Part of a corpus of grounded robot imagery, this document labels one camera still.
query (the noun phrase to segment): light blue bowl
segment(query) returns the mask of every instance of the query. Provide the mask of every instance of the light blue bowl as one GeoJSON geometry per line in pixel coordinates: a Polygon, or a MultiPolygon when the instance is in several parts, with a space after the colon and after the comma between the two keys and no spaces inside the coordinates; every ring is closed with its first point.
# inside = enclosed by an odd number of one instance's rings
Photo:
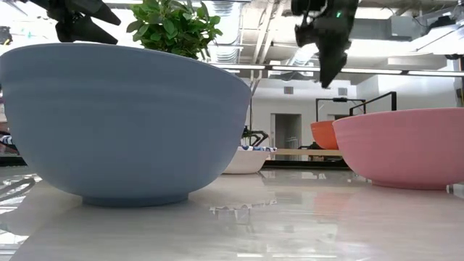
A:
{"type": "Polygon", "coordinates": [[[103,206],[168,204],[232,160],[251,98],[236,76],[158,51],[87,43],[0,57],[17,148],[51,185],[103,206]]]}

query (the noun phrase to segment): doorway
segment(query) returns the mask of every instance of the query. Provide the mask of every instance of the doorway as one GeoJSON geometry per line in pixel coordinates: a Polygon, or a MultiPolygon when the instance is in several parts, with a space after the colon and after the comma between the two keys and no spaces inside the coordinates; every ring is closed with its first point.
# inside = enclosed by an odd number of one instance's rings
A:
{"type": "MultiPolygon", "coordinates": [[[[270,143],[277,149],[298,149],[302,144],[302,115],[272,114],[270,143]]],[[[276,155],[275,160],[300,160],[300,156],[276,155]]]]}

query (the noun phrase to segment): pink bowl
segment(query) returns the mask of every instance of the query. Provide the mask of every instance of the pink bowl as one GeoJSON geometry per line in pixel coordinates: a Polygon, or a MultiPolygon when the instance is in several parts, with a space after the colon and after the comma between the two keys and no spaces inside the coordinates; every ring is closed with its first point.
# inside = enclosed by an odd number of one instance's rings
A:
{"type": "Polygon", "coordinates": [[[333,127],[345,162],[373,184],[445,189],[464,181],[464,108],[372,113],[333,127]]]}

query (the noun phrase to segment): wooden shelf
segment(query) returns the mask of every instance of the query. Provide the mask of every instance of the wooden shelf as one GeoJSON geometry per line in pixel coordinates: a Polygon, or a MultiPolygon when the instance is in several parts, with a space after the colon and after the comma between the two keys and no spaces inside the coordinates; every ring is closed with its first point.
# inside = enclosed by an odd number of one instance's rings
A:
{"type": "Polygon", "coordinates": [[[328,149],[277,149],[274,155],[307,155],[307,156],[341,156],[339,150],[328,149]]]}

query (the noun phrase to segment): black railing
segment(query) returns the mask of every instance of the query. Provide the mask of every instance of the black railing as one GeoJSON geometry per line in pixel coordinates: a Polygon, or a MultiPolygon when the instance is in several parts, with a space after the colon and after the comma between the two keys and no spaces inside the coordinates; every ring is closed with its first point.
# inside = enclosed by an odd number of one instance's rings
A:
{"type": "Polygon", "coordinates": [[[345,98],[345,97],[332,98],[332,99],[317,98],[317,99],[316,99],[316,122],[319,121],[319,101],[331,101],[331,102],[365,102],[364,99],[348,99],[348,98],[345,98]]]}
{"type": "Polygon", "coordinates": [[[377,98],[371,99],[369,101],[363,102],[362,104],[358,104],[354,107],[349,108],[349,116],[353,116],[353,112],[356,108],[363,106],[364,107],[364,114],[365,114],[365,105],[370,104],[371,102],[375,102],[379,99],[382,99],[384,97],[390,96],[391,95],[391,110],[396,111],[397,110],[397,92],[396,91],[390,91],[389,93],[386,93],[384,95],[380,95],[377,98]]]}

